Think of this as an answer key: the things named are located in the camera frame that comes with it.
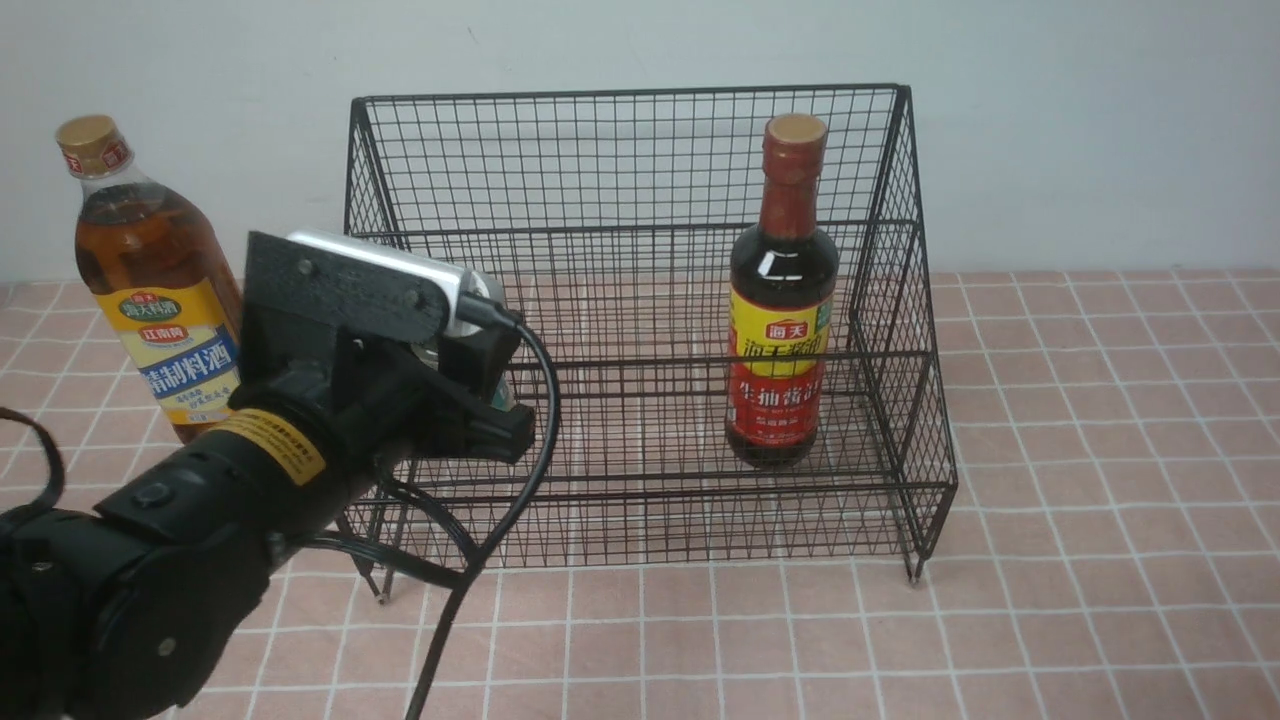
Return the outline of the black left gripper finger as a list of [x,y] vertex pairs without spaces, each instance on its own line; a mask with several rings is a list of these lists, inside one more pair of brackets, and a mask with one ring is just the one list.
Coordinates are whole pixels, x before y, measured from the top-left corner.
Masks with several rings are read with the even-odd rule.
[[422,424],[415,430],[420,459],[484,460],[515,465],[532,446],[536,416],[516,404],[499,410],[451,380],[430,380]]

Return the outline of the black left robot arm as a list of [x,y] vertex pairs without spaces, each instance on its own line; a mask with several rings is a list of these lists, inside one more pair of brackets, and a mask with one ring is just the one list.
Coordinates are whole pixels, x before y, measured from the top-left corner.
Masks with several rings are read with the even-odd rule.
[[500,282],[424,255],[297,231],[248,241],[230,415],[101,501],[50,477],[3,514],[3,716],[147,719],[188,705],[302,548],[462,598],[513,524],[475,539],[399,483],[407,459],[516,464],[535,414],[495,405],[522,318]]

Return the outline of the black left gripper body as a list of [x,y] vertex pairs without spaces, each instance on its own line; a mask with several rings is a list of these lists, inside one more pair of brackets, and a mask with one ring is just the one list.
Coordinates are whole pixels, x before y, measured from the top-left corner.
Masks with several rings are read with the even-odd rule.
[[372,333],[337,313],[311,270],[284,249],[285,236],[251,232],[247,240],[241,387],[234,410],[261,409],[288,416],[328,448],[360,456],[398,451],[415,456],[430,380],[451,380],[492,404],[494,388],[520,347],[518,315],[485,299],[461,307],[481,327],[462,337],[440,337],[440,370],[419,360],[412,345]]

